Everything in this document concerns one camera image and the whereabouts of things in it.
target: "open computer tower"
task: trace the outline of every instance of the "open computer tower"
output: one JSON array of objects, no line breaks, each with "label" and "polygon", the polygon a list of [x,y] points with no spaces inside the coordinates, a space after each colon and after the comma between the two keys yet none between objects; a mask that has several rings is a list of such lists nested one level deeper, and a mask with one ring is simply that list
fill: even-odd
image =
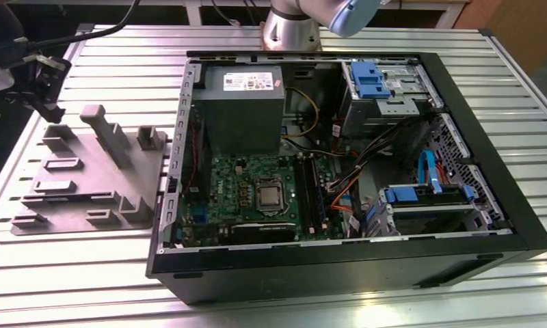
[{"label": "open computer tower", "polygon": [[547,251],[436,54],[187,57],[146,270],[183,302],[447,286]]}]

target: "motherboard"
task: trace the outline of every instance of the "motherboard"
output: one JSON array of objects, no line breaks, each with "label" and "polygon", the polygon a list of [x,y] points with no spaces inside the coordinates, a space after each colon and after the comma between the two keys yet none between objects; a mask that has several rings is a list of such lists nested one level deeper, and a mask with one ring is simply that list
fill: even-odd
[{"label": "motherboard", "polygon": [[256,243],[341,238],[340,217],[324,211],[321,197],[321,186],[334,178],[330,160],[304,155],[214,157],[208,204],[190,206],[193,225],[185,234],[201,245],[218,244],[224,236],[242,236],[242,242],[254,236]]}]

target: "aluminum table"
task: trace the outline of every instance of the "aluminum table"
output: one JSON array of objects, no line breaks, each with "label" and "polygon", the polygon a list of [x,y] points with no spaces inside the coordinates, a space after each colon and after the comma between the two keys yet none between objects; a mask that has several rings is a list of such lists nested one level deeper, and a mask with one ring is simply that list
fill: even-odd
[{"label": "aluminum table", "polygon": [[[321,43],[328,51],[440,54],[547,229],[547,100],[499,42],[472,30],[365,29],[340,39],[322,29]],[[63,123],[86,131],[78,112],[95,103],[123,131],[153,124],[170,135],[191,49],[258,50],[258,30],[129,26],[73,44]],[[0,175],[0,326],[547,327],[547,253],[448,288],[187,307],[143,276],[149,230],[10,234],[17,197],[49,153],[46,125],[34,113]]]}]

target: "yellow wire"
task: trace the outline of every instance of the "yellow wire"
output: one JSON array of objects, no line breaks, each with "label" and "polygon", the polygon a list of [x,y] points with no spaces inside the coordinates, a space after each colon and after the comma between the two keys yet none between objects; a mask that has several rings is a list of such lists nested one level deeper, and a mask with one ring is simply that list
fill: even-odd
[{"label": "yellow wire", "polygon": [[294,87],[286,87],[286,89],[290,89],[290,90],[296,91],[296,92],[308,100],[308,103],[309,103],[309,104],[312,105],[312,107],[313,107],[316,117],[314,117],[314,119],[313,119],[313,124],[312,124],[312,126],[310,126],[304,132],[293,133],[293,134],[290,134],[290,135],[281,135],[281,137],[282,137],[284,139],[286,139],[286,138],[293,138],[293,137],[301,137],[302,135],[305,135],[306,133],[309,133],[309,131],[312,131],[313,128],[317,126],[317,119],[318,119],[318,115],[320,115],[320,109],[318,109],[316,103],[313,102],[313,100],[310,99],[310,97],[308,97],[308,95],[306,95],[305,93],[302,93],[301,90],[297,90]]}]

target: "white label sticker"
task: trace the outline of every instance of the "white label sticker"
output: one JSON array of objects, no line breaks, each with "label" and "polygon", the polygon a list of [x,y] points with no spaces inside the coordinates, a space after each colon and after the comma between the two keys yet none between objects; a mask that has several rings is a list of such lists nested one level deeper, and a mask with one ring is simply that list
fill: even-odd
[{"label": "white label sticker", "polygon": [[224,91],[273,90],[273,74],[268,72],[226,73],[222,78]]},{"label": "white label sticker", "polygon": [[340,126],[336,124],[332,125],[332,136],[337,138],[340,137]]},{"label": "white label sticker", "polygon": [[360,228],[361,224],[358,223],[358,220],[352,215],[349,216],[348,223],[349,223],[350,227],[353,227],[354,230],[358,231],[358,228]]}]

